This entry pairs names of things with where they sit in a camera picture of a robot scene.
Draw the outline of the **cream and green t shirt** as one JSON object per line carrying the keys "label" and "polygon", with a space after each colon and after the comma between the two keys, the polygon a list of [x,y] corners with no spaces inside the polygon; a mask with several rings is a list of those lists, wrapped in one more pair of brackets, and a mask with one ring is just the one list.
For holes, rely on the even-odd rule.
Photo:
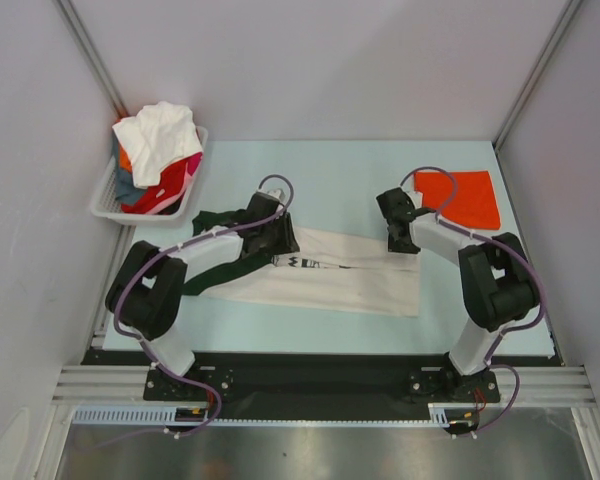
{"label": "cream and green t shirt", "polygon": [[254,304],[415,317],[419,260],[384,242],[293,225],[297,253],[198,296]]}

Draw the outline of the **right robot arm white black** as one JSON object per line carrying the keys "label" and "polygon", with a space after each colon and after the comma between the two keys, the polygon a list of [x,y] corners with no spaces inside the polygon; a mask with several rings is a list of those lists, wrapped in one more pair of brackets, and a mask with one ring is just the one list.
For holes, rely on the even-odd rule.
{"label": "right robot arm white black", "polygon": [[418,207],[401,188],[376,197],[387,223],[388,250],[428,250],[457,266],[468,320],[448,353],[453,369],[441,376],[443,393],[464,401],[477,389],[475,374],[488,366],[500,339],[541,304],[537,276],[513,233],[487,237]]}

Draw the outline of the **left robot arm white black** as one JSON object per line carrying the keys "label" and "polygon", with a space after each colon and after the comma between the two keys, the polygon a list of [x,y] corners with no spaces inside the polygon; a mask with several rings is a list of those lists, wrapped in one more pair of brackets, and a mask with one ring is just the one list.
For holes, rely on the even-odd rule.
{"label": "left robot arm white black", "polygon": [[181,299],[299,251],[280,189],[254,193],[244,209],[202,211],[192,225],[193,236],[176,247],[134,243],[105,299],[118,333],[138,340],[169,371],[165,385],[182,400],[199,392],[201,376],[191,369],[195,355],[176,328]]}

